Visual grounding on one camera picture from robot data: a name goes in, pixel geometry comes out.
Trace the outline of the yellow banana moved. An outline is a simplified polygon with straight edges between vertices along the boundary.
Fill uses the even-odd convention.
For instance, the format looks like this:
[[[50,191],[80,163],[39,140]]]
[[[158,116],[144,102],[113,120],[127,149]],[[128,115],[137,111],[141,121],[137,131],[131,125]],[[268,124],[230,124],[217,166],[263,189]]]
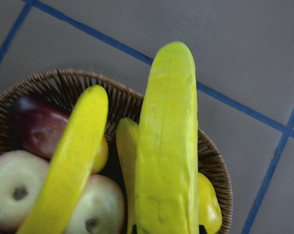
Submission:
[[[135,166],[139,125],[128,117],[119,120],[116,129],[116,147],[122,170],[127,199],[127,233],[136,233]]]
[[[182,42],[156,54],[139,121],[135,214],[139,234],[196,234],[198,104],[193,56]]]

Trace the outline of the brown wicker basket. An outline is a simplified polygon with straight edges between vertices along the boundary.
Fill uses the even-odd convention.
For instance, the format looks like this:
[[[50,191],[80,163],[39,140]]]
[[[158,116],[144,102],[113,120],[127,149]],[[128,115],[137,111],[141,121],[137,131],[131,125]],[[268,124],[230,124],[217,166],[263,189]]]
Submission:
[[[68,111],[80,94],[89,86],[105,88],[109,98],[109,114],[105,136],[109,145],[109,159],[101,174],[110,177],[124,191],[124,181],[115,144],[119,119],[128,117],[139,121],[144,96],[125,85],[93,72],[74,69],[55,69],[29,76],[0,94],[0,154],[20,149],[9,130],[9,106],[20,96],[37,94]],[[233,213],[233,194],[226,164],[213,143],[202,131],[198,133],[198,170],[212,183],[222,214],[220,234],[229,233]]]

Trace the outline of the yellow lemon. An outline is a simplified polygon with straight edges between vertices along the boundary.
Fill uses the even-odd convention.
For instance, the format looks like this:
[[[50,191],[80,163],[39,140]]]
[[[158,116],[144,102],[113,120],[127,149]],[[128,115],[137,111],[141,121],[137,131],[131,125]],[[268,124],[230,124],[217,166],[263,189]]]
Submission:
[[[108,156],[109,156],[109,146],[108,146],[107,139],[104,136],[95,157],[95,161],[92,167],[92,174],[97,174],[104,169],[108,161]]]

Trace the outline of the yellow banana beside apples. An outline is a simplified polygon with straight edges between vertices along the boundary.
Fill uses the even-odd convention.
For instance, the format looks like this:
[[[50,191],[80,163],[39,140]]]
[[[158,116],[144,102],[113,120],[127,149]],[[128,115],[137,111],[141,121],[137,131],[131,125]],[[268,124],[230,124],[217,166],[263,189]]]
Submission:
[[[87,184],[108,118],[108,95],[95,85],[78,98],[38,198],[19,234],[62,233]]]

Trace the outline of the dark red apple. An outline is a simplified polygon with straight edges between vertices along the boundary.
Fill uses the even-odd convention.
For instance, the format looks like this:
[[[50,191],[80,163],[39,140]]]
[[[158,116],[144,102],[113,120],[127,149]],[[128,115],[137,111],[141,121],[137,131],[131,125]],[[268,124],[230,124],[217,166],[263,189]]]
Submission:
[[[70,113],[36,95],[17,98],[9,109],[14,139],[27,151],[51,158],[68,123]]]

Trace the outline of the pale pink apple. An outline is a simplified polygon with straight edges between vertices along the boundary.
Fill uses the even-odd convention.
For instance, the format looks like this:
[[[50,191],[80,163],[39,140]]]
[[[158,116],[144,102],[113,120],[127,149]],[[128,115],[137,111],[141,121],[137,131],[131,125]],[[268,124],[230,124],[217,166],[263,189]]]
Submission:
[[[27,151],[0,155],[0,230],[15,231],[31,211],[49,163]]]

